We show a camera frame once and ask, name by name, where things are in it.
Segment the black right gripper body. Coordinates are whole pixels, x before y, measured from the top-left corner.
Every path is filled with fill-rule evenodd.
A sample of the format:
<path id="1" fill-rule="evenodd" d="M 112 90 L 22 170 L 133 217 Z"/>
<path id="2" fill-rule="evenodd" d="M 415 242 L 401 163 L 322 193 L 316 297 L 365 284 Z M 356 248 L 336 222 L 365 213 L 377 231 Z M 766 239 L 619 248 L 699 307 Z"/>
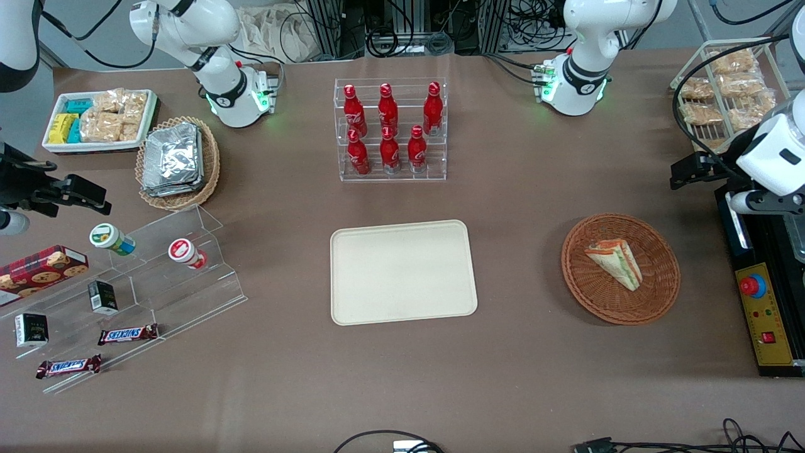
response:
<path id="1" fill-rule="evenodd" d="M 38 161 L 9 144 L 1 151 L 1 206 L 10 210 L 29 210 L 50 218 L 58 215 L 58 206 L 51 201 L 40 201 L 38 191 L 49 194 L 58 180 L 48 175 L 57 165 L 51 161 Z"/>

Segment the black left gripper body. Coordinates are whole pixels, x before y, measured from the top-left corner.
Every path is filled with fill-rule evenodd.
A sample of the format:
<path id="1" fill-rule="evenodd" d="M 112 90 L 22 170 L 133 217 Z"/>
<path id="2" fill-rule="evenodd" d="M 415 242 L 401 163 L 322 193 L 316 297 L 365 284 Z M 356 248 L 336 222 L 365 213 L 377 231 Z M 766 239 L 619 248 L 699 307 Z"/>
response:
<path id="1" fill-rule="evenodd" d="M 737 165 L 737 158 L 741 157 L 752 140 L 753 134 L 741 134 L 734 137 L 722 153 L 716 154 L 723 165 L 711 158 L 714 162 L 712 181 L 726 180 L 730 188 L 753 188 L 751 177 Z"/>

